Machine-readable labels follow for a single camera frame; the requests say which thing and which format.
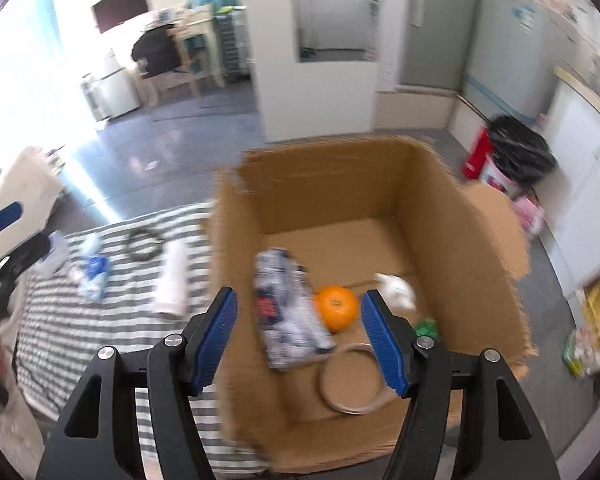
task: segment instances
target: red container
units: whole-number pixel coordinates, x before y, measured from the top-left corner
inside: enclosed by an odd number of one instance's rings
[[[462,174],[470,180],[476,180],[480,176],[482,167],[487,160],[487,155],[493,151],[493,146],[487,135],[488,128],[484,126],[475,139],[471,153],[466,158],[462,167]]]

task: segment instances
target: metal ring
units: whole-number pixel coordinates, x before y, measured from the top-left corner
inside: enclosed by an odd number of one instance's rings
[[[320,393],[320,397],[325,402],[325,404],[327,404],[327,406],[329,406],[332,410],[335,410],[340,413],[348,413],[349,415],[367,415],[368,413],[373,413],[373,412],[376,412],[377,410],[380,410],[381,408],[384,408],[389,402],[398,398],[396,393],[391,388],[389,388],[388,386],[385,386],[384,389],[382,389],[378,393],[378,396],[376,396],[376,398],[374,400],[372,400],[366,406],[361,406],[359,408],[352,408],[350,406],[344,406],[342,404],[339,404],[339,403],[331,400],[325,392],[324,381],[323,381],[323,377],[324,377],[323,372],[324,372],[325,368],[327,367],[327,365],[329,364],[329,361],[331,360],[331,358],[335,357],[336,355],[343,354],[344,352],[363,352],[363,353],[371,355],[371,357],[373,357],[374,361],[376,361],[376,363],[378,362],[376,360],[376,356],[374,354],[373,347],[369,343],[346,344],[346,345],[338,348],[333,354],[331,354],[329,356],[328,359],[325,359],[323,362],[321,362],[320,369],[318,370],[318,392]],[[384,382],[384,377],[382,376],[382,371],[379,369],[379,366],[378,366],[378,370],[380,372],[380,376],[382,377],[382,381]]]

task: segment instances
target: striped blanket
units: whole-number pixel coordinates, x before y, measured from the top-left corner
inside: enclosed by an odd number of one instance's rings
[[[190,315],[206,310],[210,302],[206,291],[210,247],[203,223],[210,208],[211,203],[189,205],[68,236],[69,261],[75,263],[79,260],[78,251],[84,237],[92,232],[100,235],[101,252],[112,263],[102,304],[81,300],[77,285],[66,275],[68,266],[50,280],[39,279],[32,273],[26,286],[15,357],[18,384],[27,402],[57,418],[99,348],[113,345],[119,352],[150,348],[186,325],[190,316],[173,320],[152,311],[152,290],[162,259],[131,261],[124,251],[131,229],[149,227],[160,232],[165,240],[183,238],[186,241]],[[151,240],[139,239],[133,249],[147,250],[150,243]],[[238,476],[266,469],[266,463],[253,451],[237,449],[222,439],[214,385],[190,403],[209,462],[216,472]],[[146,389],[136,390],[136,405],[142,453],[154,458]]]

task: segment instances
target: refrigerator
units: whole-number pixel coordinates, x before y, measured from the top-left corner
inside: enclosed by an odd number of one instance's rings
[[[579,43],[573,23],[539,2],[482,0],[462,95],[489,119],[532,124],[551,104],[555,66],[572,66]]]
[[[141,106],[136,87],[120,66],[112,50],[100,59],[92,72],[99,100],[107,117],[113,119]]]

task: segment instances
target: white cabinet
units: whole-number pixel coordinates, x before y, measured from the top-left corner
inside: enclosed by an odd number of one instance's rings
[[[600,275],[600,164],[552,229],[576,285]]]
[[[596,160],[600,156],[600,114],[561,82],[543,136],[558,168],[536,186],[536,193],[553,231],[585,179],[600,166]]]
[[[535,188],[564,258],[554,261],[557,251],[545,246],[566,296],[600,273],[600,113],[561,82],[544,137],[558,169]]]

